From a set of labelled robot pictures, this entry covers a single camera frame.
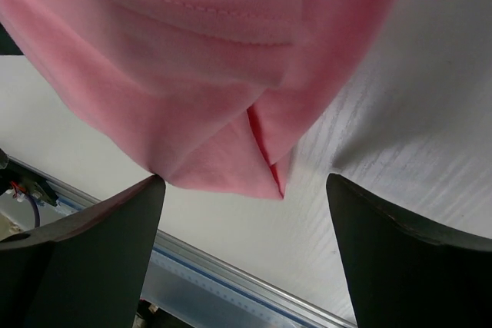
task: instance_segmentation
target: pink fabric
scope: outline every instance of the pink fabric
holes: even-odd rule
[[[180,186],[281,198],[391,0],[0,0],[81,119]]]

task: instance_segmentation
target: white table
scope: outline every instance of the white table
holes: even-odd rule
[[[103,199],[147,176],[23,57],[0,58],[0,147]],[[492,237],[492,0],[397,0],[352,81],[298,145],[283,202],[171,187],[160,229],[354,320],[331,171]]]

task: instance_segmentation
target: black object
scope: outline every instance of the black object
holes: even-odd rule
[[[129,328],[165,195],[150,177],[0,243],[0,326]]]
[[[0,25],[0,55],[24,55],[2,25]]]
[[[492,326],[492,240],[405,210],[340,175],[330,174],[327,193],[359,328]]]

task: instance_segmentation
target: black cable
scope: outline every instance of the black cable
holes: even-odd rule
[[[39,209],[36,201],[30,194],[26,194],[25,198],[28,199],[32,206],[32,211],[34,211],[34,228],[38,228],[41,225],[41,217],[39,216]]]

